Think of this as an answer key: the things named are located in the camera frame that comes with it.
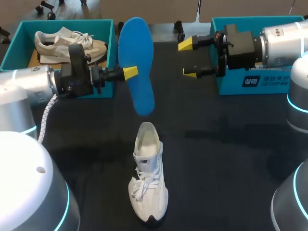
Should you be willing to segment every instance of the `cardboard box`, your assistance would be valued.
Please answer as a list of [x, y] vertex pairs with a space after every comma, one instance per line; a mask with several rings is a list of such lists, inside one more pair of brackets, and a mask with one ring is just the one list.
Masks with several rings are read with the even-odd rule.
[[[112, 20], [59, 20], [59, 21], [22, 21], [4, 56], [0, 71], [23, 69], [29, 66], [34, 52], [34, 34], [37, 31], [55, 33], [62, 27], [94, 35], [92, 38], [108, 44], [106, 67], [114, 68], [117, 57], [117, 41]], [[111, 98], [113, 82], [106, 82], [102, 94], [94, 89], [94, 94], [84, 98]]]
[[[225, 25], [236, 24], [238, 31], [252, 31], [253, 36], [259, 36], [262, 28], [303, 21], [302, 16], [264, 16], [264, 17], [227, 17], [213, 18], [210, 34], [223, 30]], [[211, 45], [210, 59], [212, 68], [218, 64], [218, 55], [214, 45]], [[256, 65], [255, 69], [228, 70], [226, 76], [215, 77], [220, 95], [238, 94], [274, 94], [287, 93], [289, 90], [291, 66], [284, 68], [264, 69]]]

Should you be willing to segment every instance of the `shoe tongue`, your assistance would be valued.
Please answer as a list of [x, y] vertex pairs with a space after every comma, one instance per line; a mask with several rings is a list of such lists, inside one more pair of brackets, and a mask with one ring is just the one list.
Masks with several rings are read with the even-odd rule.
[[151, 157], [139, 156], [133, 153], [134, 159], [141, 172], [152, 173], [156, 169], [158, 153]]
[[63, 40], [69, 41], [69, 42], [76, 42], [76, 38], [60, 37], [60, 36], [57, 35], [56, 38], [54, 39], [54, 43], [59, 41], [59, 39], [63, 39]]
[[54, 43], [56, 43], [59, 40], [59, 36], [57, 35], [56, 38], [54, 39]]

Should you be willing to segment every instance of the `shoe sole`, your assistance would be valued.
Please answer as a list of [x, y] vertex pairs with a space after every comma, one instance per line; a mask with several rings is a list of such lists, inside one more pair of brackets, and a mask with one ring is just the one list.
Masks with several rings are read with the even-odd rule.
[[156, 220], [156, 219], [154, 218], [154, 216], [152, 216], [152, 215], [149, 216], [149, 218], [147, 219], [147, 221], [142, 220], [142, 219], [138, 216], [138, 214], [136, 213], [135, 208], [134, 208], [134, 206], [133, 206], [134, 212], [135, 212], [135, 214], [137, 215], [138, 220], [139, 220], [142, 224], [144, 224], [145, 226], [157, 227], [157, 226], [160, 226], [160, 225], [163, 223], [163, 221], [165, 220], [165, 217], [166, 217], [166, 214], [167, 214], [167, 208], [168, 208], [168, 201], [169, 201], [169, 192], [168, 192], [168, 189], [166, 189], [166, 191], [167, 191], [166, 208], [165, 208], [165, 210], [164, 210], [164, 213], [163, 213], [163, 215], [162, 215], [162, 218], [160, 218], [159, 220]]
[[[88, 64], [94, 63], [98, 60], [100, 60], [101, 58], [104, 57], [105, 54], [98, 56], [94, 59], [91, 59], [90, 62], [88, 62]], [[46, 56], [46, 55], [40, 55], [40, 59], [39, 62], [41, 64], [63, 64], [63, 63], [70, 63], [71, 60], [69, 57], [56, 57], [56, 56]]]

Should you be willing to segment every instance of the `black surface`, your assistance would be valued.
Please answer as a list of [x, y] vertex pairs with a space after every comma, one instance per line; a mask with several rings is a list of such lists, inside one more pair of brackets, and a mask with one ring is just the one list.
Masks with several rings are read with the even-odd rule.
[[[206, 51], [154, 44], [149, 117], [136, 115], [125, 83], [113, 99], [65, 100], [51, 109], [43, 144], [78, 200], [80, 231], [148, 230], [128, 197], [143, 121], [164, 144], [169, 203], [157, 230], [274, 230], [272, 196], [307, 157], [307, 138], [285, 122], [286, 95], [221, 97], [213, 77], [183, 76], [185, 65], [208, 63]], [[35, 109], [37, 122], [42, 111]]]

